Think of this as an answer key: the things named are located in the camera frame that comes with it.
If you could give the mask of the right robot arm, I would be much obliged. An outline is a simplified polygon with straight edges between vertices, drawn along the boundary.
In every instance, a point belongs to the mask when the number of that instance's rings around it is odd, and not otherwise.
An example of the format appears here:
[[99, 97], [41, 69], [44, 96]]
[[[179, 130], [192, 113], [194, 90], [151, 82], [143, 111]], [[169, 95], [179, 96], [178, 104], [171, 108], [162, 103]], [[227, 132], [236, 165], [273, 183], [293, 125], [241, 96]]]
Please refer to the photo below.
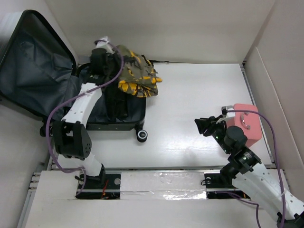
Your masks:
[[220, 117], [195, 119], [200, 134], [212, 136], [229, 155], [220, 170], [219, 181], [225, 187], [247, 194], [277, 222], [279, 228], [304, 226], [304, 203], [284, 188], [267, 170], [261, 159], [246, 146], [247, 137], [238, 126], [227, 127]]

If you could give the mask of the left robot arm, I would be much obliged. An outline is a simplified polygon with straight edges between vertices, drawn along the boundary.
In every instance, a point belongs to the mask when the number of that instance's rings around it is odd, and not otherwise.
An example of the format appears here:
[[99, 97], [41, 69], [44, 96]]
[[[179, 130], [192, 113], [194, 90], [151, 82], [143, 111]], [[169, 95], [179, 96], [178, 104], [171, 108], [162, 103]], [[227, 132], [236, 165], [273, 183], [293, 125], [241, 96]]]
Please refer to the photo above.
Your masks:
[[91, 152], [92, 140], [86, 129], [94, 106], [102, 97], [102, 89], [115, 82], [124, 66], [121, 52], [115, 48], [95, 48], [92, 51], [90, 73], [80, 87], [79, 94], [68, 102], [72, 104], [60, 121], [52, 124], [56, 162], [71, 160], [74, 165], [65, 167], [67, 173], [81, 171], [82, 182], [89, 179], [95, 188], [105, 185], [105, 168]]

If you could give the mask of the pink box with metal handle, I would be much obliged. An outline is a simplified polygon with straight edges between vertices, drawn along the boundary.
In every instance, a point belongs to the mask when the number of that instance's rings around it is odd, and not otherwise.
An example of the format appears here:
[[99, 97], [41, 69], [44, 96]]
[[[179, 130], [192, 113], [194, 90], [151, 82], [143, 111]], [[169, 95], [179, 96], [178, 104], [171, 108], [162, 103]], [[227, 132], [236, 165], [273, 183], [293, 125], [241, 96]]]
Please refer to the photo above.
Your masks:
[[246, 146], [250, 148], [262, 138], [261, 124], [258, 114], [250, 112], [236, 112], [235, 118], [226, 122], [227, 127], [241, 128], [247, 137]]

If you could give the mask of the camouflage clothing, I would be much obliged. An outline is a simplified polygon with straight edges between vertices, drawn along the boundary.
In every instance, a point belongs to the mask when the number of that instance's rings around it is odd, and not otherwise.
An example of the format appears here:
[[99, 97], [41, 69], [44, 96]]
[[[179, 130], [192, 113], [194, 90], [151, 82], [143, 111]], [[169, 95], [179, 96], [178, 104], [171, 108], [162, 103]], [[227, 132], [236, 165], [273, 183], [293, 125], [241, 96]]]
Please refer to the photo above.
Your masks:
[[124, 45], [118, 45], [123, 56], [124, 68], [118, 77], [118, 88], [129, 95], [147, 98], [158, 95], [157, 76], [153, 63], [145, 55], [137, 54]]

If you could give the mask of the white space print suitcase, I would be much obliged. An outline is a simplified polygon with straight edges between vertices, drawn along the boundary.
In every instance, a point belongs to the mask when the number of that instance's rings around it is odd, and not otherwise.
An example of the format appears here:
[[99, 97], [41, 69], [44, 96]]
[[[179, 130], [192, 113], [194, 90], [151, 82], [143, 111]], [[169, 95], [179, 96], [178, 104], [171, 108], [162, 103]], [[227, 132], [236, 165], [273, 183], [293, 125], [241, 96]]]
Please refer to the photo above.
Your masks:
[[[35, 10], [8, 13], [0, 24], [0, 94], [38, 117], [59, 121], [69, 111], [90, 62], [80, 67], [48, 21]], [[146, 100], [127, 94], [128, 117], [111, 122], [105, 106], [105, 89], [89, 116], [89, 131], [136, 130], [140, 142]]]

